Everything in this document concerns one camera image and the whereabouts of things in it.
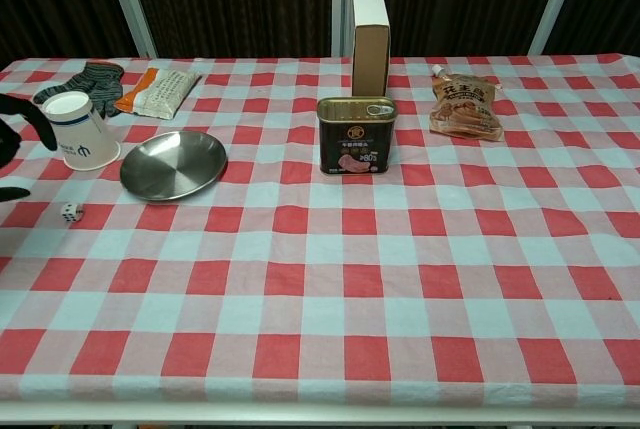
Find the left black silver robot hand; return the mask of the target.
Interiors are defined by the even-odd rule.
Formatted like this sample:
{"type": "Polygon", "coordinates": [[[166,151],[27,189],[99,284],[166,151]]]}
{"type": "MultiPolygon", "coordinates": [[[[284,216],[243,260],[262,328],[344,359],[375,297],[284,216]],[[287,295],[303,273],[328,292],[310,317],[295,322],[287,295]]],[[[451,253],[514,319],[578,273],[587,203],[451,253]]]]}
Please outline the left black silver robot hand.
{"type": "MultiPolygon", "coordinates": [[[[30,101],[6,94],[1,95],[2,115],[21,115],[35,130],[44,146],[51,150],[57,150],[57,140],[49,120],[30,101]]],[[[1,167],[4,168],[15,157],[20,144],[21,136],[11,129],[4,121],[1,121],[1,167]]],[[[1,201],[8,202],[22,199],[30,195],[30,191],[20,187],[2,187],[1,201]]]]}

